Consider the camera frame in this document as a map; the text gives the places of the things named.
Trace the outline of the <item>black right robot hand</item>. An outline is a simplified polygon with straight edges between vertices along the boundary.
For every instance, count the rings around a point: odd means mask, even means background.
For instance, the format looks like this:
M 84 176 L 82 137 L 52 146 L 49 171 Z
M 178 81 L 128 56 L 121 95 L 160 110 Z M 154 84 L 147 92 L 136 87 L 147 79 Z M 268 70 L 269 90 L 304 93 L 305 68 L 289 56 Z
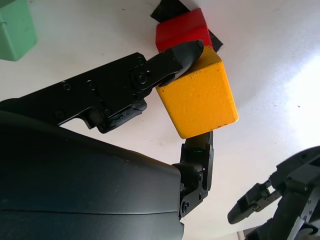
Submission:
M 134 53 L 0 103 L 3 240 L 180 240 L 181 218 L 208 195 L 213 132 L 186 139 L 166 164 L 62 128 L 110 132 L 146 108 L 204 51 L 201 40 L 151 59 Z

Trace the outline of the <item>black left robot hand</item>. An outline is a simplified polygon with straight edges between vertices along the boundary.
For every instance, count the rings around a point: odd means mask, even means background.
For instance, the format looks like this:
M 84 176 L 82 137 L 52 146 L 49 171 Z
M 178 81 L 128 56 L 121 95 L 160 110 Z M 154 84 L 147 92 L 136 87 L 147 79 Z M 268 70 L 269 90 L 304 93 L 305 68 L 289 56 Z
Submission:
M 256 183 L 227 215 L 236 224 L 278 200 L 272 218 L 247 240 L 298 240 L 320 234 L 320 148 L 305 149 L 281 162 L 264 183 Z

